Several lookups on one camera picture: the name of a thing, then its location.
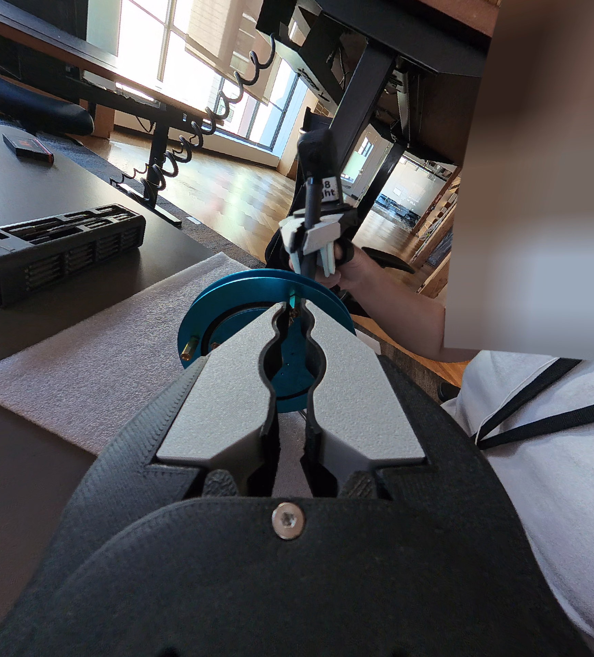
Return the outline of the dark blue office chair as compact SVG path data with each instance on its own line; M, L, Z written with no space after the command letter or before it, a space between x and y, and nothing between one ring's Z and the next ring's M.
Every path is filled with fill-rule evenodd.
M34 129L79 136L93 133L90 113L79 105L38 94L0 78L0 112Z

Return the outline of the person's white shirt torso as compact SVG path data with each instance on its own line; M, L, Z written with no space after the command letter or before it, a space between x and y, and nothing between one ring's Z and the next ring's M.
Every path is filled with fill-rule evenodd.
M443 407L472 435L555 360L481 351L465 369L458 397ZM582 361L490 435L592 404L594 361ZM549 587L594 652L594 424L484 454L515 506Z

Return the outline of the black precision screwdriver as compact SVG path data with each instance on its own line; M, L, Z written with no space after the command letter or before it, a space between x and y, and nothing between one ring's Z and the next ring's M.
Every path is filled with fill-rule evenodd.
M304 214L304 230L308 230L314 224L320 221L320 205L322 200L322 181L315 177L309 177L306 181L305 193L305 214ZM317 259L318 251L304 254L303 244L298 253L290 254L290 262L293 270L309 279L315 279L317 272Z

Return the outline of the dark grey desk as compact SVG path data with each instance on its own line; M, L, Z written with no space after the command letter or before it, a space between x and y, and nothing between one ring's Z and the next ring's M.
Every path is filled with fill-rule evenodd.
M0 226L88 209L121 194L60 153L19 160L0 126ZM142 209L140 250L0 308L0 360L173 275L213 252ZM30 579L94 456L0 406L0 621Z

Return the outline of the large window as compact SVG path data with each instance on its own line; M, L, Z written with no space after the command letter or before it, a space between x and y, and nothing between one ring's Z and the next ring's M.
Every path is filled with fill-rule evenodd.
M218 93L239 95L235 71L251 79L250 52L268 60L268 37L256 29L262 1L90 1L88 42L118 57L125 73L151 83L197 111L223 112ZM291 158L307 87L278 54L247 87L208 148L226 139Z

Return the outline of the black standing desk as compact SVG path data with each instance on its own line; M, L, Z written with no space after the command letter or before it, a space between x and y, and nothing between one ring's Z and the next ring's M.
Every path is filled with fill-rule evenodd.
M257 29L334 112L342 169L368 124L393 143L363 221L403 152L464 163L499 1L264 1Z

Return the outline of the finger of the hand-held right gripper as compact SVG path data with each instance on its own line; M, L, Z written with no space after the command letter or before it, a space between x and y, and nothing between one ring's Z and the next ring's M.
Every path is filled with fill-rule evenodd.
M304 215L291 215L279 223L280 234L285 251L288 254L298 253L304 239Z
M324 217L306 230L306 252L313 253L334 242L341 235L341 217Z

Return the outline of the black screwdriver bit case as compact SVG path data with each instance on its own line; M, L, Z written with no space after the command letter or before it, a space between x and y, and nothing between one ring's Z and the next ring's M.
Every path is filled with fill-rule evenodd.
M145 226L120 204L0 226L0 307L138 248Z

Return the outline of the person's right forearm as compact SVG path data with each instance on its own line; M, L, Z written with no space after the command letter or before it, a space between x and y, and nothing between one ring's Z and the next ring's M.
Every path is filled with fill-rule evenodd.
M391 278L385 291L360 301L352 295L354 299L387 335L408 351L435 361L454 362L456 356L447 354L443 346L444 308L411 291L383 270Z

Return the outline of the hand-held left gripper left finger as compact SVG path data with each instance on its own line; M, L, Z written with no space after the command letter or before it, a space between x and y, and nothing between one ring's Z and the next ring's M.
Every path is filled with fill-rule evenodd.
M272 378L283 365L288 303L270 307L208 356L156 453L162 463L231 473L244 495L271 495L280 453Z

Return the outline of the person's right hand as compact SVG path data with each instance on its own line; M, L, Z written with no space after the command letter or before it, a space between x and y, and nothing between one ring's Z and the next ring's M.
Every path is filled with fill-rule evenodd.
M354 254L350 261L338 267L335 273L326 276L322 267L317 267L315 280L326 288L338 285L341 289L350 292L358 301L368 296L378 295L389 286L389 278L359 247L354 247Z

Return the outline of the white foam mat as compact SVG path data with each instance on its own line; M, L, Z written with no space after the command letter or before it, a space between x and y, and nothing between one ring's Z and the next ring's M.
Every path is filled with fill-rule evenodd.
M245 270L223 254L0 361L0 405L100 454L183 372L177 334L198 295Z

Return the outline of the wooden background desk black legs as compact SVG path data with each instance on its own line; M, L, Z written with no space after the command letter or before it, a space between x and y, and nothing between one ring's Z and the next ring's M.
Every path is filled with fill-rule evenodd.
M203 144L194 127L205 114L163 88L153 74L85 40L87 22L87 1L0 1L0 76L62 101L83 101L95 125L98 107L148 120L153 129L148 163L111 183L156 210L163 185L178 174L173 162L187 162L192 154L182 149L166 156L170 129Z

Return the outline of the blue metal wheel assembly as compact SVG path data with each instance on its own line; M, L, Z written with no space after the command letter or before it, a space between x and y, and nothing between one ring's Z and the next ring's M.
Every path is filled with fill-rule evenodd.
M306 343L301 331L300 301L311 300L351 333L349 311L334 294L315 281L279 269L249 269L224 276L209 285L193 302L177 335L181 363L188 368L206 356L268 308L285 301L291 319L281 345L283 365L271 379L279 413L307 407L307 393L314 376L305 365Z

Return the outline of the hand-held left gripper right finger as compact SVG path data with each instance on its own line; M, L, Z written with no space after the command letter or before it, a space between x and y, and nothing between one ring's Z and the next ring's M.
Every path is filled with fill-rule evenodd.
M423 464L416 438L380 360L312 301L301 301L307 399L301 465L315 497L335 497L355 472Z

